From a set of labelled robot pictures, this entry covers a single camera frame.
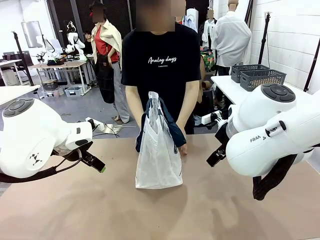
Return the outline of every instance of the white jacket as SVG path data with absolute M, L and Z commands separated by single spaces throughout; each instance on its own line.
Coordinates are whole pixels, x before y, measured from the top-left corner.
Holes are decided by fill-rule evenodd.
M 216 64 L 231 67 L 235 64 L 249 64 L 251 50 L 251 31 L 245 21 L 228 11 L 215 24 L 213 48 L 217 51 Z
M 99 30 L 101 23 L 97 23 L 92 29 L 91 45 L 93 50 L 94 62 L 97 62 L 97 48 L 95 42 L 95 36 Z M 121 34 L 115 26 L 113 26 L 108 20 L 101 26 L 100 38 L 102 41 L 111 45 L 118 53 L 120 53 L 120 68 L 122 68 L 122 39 Z
M 213 19 L 212 22 L 209 22 L 209 20 L 205 21 L 204 23 L 204 30 L 203 30 L 203 33 L 202 33 L 202 41 L 203 41 L 203 44 L 202 46 L 203 47 L 208 47 L 210 49 L 214 49 L 213 48 L 213 36 L 214 36 L 214 31 L 215 31 L 215 20 Z M 208 28 L 209 29 L 209 32 L 210 32 L 210 38 L 211 38 L 211 46 L 209 46 L 209 35 L 208 35 Z

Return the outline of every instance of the red shirt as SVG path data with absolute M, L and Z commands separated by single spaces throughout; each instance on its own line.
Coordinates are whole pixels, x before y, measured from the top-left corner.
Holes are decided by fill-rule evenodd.
M 94 37 L 95 46 L 96 46 L 96 49 L 99 54 L 107 55 L 111 51 L 112 46 L 110 44 L 107 44 L 105 41 L 103 41 L 100 38 L 100 32 L 101 32 L 101 26 L 99 27 L 98 32 L 96 33 L 96 35 Z M 112 54 L 112 56 L 111 56 L 111 61 L 114 63 L 114 62 L 118 62 L 119 59 L 120 58 L 118 56 L 118 53 L 117 53 L 117 51 L 115 51 L 114 54 Z

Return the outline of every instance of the white robot figure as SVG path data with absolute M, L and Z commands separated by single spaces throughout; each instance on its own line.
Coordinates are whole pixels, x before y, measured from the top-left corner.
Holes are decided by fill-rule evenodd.
M 14 101 L 4 109 L 2 118 L 0 169 L 5 175 L 0 173 L 0 182 L 28 182 L 58 173 L 56 169 L 39 172 L 52 154 L 104 171 L 105 164 L 87 152 L 92 145 L 93 121 L 67 123 L 52 108 L 34 98 Z
M 227 116 L 220 111 L 211 114 L 211 121 L 218 123 L 216 138 L 222 146 L 207 162 L 214 167 L 227 157 L 237 173 L 253 177 L 253 196 L 263 200 L 291 165 L 308 159 L 320 147 L 319 101 L 320 92 L 310 95 L 305 104 L 296 102 L 286 86 L 257 87 L 240 106 L 230 105 Z
M 79 52 L 79 59 L 81 61 L 86 61 L 87 58 L 84 54 L 84 51 L 82 50 L 85 48 L 85 44 L 82 41 L 80 41 L 76 27 L 74 26 L 72 21 L 69 21 L 69 24 L 66 27 L 68 33 L 67 37 L 70 44 L 66 46 L 65 52 L 69 54 L 77 49 Z
M 51 42 L 44 35 L 36 36 L 36 41 L 38 44 L 42 45 L 42 48 L 40 50 L 41 55 L 38 55 L 37 57 L 41 56 L 41 59 L 43 59 L 46 54 L 47 60 L 55 60 L 54 52 L 56 50 L 52 46 Z

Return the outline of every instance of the wooden table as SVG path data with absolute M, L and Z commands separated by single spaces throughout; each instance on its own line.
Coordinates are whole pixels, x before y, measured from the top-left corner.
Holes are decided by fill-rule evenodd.
M 251 91 L 246 91 L 240 86 L 240 83 L 236 83 L 231 79 L 231 76 L 212 76 L 211 80 L 221 89 L 221 91 L 230 99 L 234 104 L 241 104 Z M 285 82 L 284 86 L 290 88 L 295 96 L 297 101 L 307 101 L 306 98 L 309 98 L 311 95 L 307 92 L 302 91 L 301 89 Z
M 81 86 L 83 89 L 82 96 L 91 90 L 91 87 L 88 87 L 87 84 L 89 84 L 90 81 L 95 81 L 95 79 L 96 79 L 95 73 L 94 73 L 89 61 L 81 61 L 81 60 L 66 61 L 63 65 L 53 65 L 53 66 L 48 66 L 45 63 L 40 63 L 40 64 L 30 66 L 29 68 L 36 69 L 37 74 L 39 75 L 39 78 L 41 80 L 41 83 L 43 83 L 44 81 L 42 80 L 40 71 L 44 72 L 45 76 L 49 80 L 56 79 L 57 75 L 61 78 L 61 73 L 64 73 L 65 78 L 67 80 L 67 85 L 63 86 L 63 87 L 67 87 L 67 88 L 75 86 L 74 84 L 71 83 L 72 82 L 71 81 L 71 77 L 72 77 L 71 72 L 78 71 L 79 75 L 80 75 L 80 79 L 81 79 Z
M 263 201 L 252 179 L 226 160 L 211 168 L 213 134 L 188 137 L 183 185 L 135 189 L 135 139 L 95 140 L 90 152 L 104 173 L 85 164 L 0 197 L 0 239 L 6 240 L 302 240 L 320 236 L 320 176 L 294 165 Z M 52 157 L 51 165 L 61 160 Z
M 23 82 L 22 82 L 21 76 L 20 76 L 20 74 L 19 74 L 19 71 L 18 71 L 18 68 L 17 68 L 17 65 L 16 65 L 16 63 L 18 63 L 18 62 L 20 62 L 20 61 L 22 61 L 22 60 L 21 60 L 21 59 L 17 59 L 17 60 L 9 60 L 9 61 L 2 61 L 2 62 L 0 62 L 0 75 L 1 75 L 1 77 L 2 77 L 5 85 L 7 85 L 7 84 L 6 84 L 7 82 L 6 82 L 6 80 L 4 79 L 4 74 L 3 74 L 2 70 L 1 70 L 1 68 L 4 68 L 4 67 L 14 67 L 15 72 L 16 72 L 16 74 L 17 74 L 17 76 L 18 76 L 19 81 L 20 81 L 20 84 L 21 84 L 21 85 L 29 84 L 29 82 L 26 82 L 26 83 L 23 83 Z
M 40 88 L 34 86 L 0 86 L 0 106 Z

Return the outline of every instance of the gray pants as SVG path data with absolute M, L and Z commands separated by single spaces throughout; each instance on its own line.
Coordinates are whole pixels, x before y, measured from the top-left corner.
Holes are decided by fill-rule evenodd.
M 124 94 L 124 87 L 121 84 L 121 71 L 119 63 L 113 63 L 112 68 L 114 71 L 114 103 L 113 107 L 117 110 L 122 122 L 127 123 L 129 122 L 130 113 L 128 111 L 129 107 L 127 105 L 127 99 L 125 98 Z

